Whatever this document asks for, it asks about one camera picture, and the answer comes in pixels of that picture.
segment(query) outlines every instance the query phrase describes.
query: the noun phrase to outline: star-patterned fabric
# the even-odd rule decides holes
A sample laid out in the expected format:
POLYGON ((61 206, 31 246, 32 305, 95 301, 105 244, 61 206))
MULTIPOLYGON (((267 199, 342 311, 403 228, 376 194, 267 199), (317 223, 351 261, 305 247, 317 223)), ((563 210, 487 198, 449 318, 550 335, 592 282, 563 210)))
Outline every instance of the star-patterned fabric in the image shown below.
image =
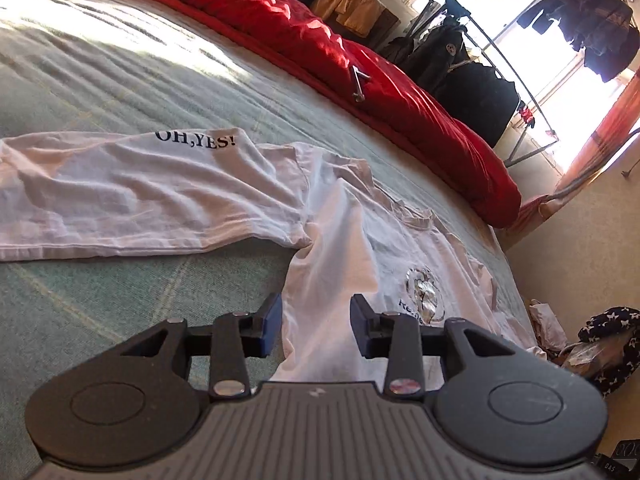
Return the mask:
POLYGON ((626 330, 634 333, 623 349, 622 362, 601 370, 589 379, 604 397, 615 392, 640 367, 640 310, 628 306, 614 306, 593 316, 578 332, 582 343, 593 343, 626 330))

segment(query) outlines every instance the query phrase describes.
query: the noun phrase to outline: screw head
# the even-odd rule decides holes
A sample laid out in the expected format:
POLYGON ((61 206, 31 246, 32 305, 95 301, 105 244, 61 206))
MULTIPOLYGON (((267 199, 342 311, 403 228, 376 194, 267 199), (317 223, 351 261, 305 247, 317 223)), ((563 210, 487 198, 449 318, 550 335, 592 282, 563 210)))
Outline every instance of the screw head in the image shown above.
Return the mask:
POLYGON ((422 388, 420 383, 413 379, 394 379, 389 383, 389 389, 395 395, 413 395, 422 388))
POLYGON ((213 391, 222 397, 235 397, 244 394, 244 390, 244 384, 235 380, 218 381, 213 386, 213 391))

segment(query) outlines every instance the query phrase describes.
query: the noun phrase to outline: white t-shirt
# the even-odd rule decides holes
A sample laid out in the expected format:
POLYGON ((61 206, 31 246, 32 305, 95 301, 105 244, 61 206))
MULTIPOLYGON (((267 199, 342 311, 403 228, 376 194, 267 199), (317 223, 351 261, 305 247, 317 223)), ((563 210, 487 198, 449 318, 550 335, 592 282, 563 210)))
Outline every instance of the white t-shirt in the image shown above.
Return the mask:
MULTIPOLYGON (((238 129, 0 140, 0 260, 186 254, 247 237, 299 249, 274 380, 382 386, 386 360, 361 357, 351 332, 356 293, 376 312, 436 326, 465 317, 536 344, 497 311, 486 267, 432 212, 377 186, 364 160, 300 142, 254 145, 238 129)), ((439 387, 437 359, 424 363, 428 388, 439 387)))

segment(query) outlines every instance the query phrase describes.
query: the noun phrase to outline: plastic bag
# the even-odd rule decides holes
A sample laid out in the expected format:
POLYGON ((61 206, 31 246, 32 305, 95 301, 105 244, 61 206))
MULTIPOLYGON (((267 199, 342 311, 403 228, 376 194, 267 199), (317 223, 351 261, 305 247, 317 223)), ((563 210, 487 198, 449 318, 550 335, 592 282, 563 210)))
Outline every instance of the plastic bag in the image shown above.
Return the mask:
POLYGON ((538 344, 546 352, 559 354, 569 344, 569 340, 551 307, 533 300, 527 309, 538 344))
POLYGON ((634 330, 600 339, 594 343, 577 343, 568 346, 562 368, 567 368, 582 377, 593 377, 599 371, 622 362, 623 349, 631 339, 634 330))

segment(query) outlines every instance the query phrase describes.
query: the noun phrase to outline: red comforter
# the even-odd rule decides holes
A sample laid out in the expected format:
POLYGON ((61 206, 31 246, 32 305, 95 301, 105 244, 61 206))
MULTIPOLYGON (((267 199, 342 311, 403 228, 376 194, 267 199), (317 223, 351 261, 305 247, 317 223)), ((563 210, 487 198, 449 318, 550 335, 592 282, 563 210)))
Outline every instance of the red comforter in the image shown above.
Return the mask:
POLYGON ((344 40, 297 0, 157 0, 306 82, 426 164, 488 224, 518 215, 520 193, 500 159, 401 70, 344 40), (371 76, 356 104, 350 65, 371 76))

